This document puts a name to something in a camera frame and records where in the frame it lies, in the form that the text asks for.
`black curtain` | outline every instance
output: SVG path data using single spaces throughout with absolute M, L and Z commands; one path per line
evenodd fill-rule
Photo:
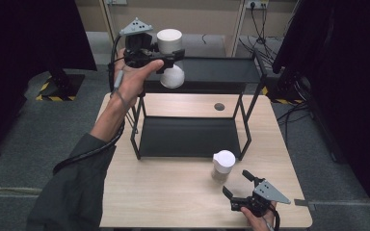
M 308 79 L 320 116 L 370 196 L 370 4 L 302 1 L 290 29 L 274 65 L 287 70 L 281 84 L 296 73 Z
M 0 1 L 0 139 L 29 80 L 63 68 L 96 70 L 75 2 Z

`wooden tabletop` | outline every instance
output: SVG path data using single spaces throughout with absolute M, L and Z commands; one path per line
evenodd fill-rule
M 108 100 L 107 94 L 100 112 Z M 145 107 L 149 115 L 157 116 L 231 116 L 236 100 L 237 95 L 148 93 Z M 246 107 L 250 101 L 251 96 L 245 95 Z M 216 103 L 223 103 L 225 109 L 216 111 Z M 245 130 L 240 117 L 236 119 L 243 144 Z M 225 186 L 234 196 L 247 197 L 251 195 L 253 183 L 242 175 L 242 170 L 266 178 L 292 201 L 289 205 L 277 204 L 280 227 L 309 227 L 312 218 L 308 208 L 294 203 L 294 199 L 303 200 L 304 195 L 267 97 L 259 96 L 249 126 L 251 145 L 243 161 L 236 161 Z M 127 122 L 107 173 L 101 227 L 248 227 L 242 213 L 230 210 L 229 200 L 222 193 L 223 185 L 211 178 L 212 159 L 143 157 L 137 160 L 130 135 Z

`yellow and black hazard tape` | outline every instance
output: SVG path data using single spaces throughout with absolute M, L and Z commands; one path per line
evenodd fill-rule
M 266 95 L 272 103 L 280 103 L 280 104 L 300 104 L 303 103 L 302 99 L 282 99 L 282 98 L 271 98 L 268 95 L 268 90 L 266 87 L 262 89 L 264 95 Z
M 53 86 L 53 80 L 50 76 L 46 82 L 43 84 L 43 86 L 40 89 L 40 92 L 38 96 L 36 97 L 36 100 L 47 100 L 47 101 L 73 101 L 76 98 L 76 95 L 57 95 L 56 90 L 54 90 L 54 93 L 47 94 L 46 91 L 48 88 L 56 89 L 57 87 Z

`sleeve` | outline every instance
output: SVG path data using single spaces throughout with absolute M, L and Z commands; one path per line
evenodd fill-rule
M 70 157 L 104 146 L 86 134 Z M 62 168 L 43 188 L 26 230 L 98 230 L 102 216 L 104 179 L 116 147 Z

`power socket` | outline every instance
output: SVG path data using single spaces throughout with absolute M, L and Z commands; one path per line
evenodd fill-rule
M 251 9 L 251 3 L 254 3 L 254 10 L 267 9 L 269 7 L 269 0 L 252 0 L 246 4 L 247 9 Z

